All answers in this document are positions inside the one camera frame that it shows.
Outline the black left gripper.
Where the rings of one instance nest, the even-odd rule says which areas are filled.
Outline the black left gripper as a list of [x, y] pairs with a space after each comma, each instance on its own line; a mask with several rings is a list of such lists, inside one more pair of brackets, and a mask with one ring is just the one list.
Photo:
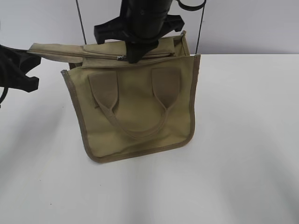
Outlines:
[[38, 89], [39, 78], [27, 74], [40, 65], [41, 57], [23, 49], [0, 46], [0, 86], [33, 92]]

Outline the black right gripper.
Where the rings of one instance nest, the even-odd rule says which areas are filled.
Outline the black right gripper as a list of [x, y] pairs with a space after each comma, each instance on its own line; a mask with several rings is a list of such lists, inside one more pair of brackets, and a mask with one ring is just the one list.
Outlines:
[[163, 36], [182, 30], [182, 20], [169, 20], [171, 4], [171, 0], [123, 0], [119, 17], [94, 26], [96, 43], [126, 41], [127, 60], [137, 63], [158, 47]]

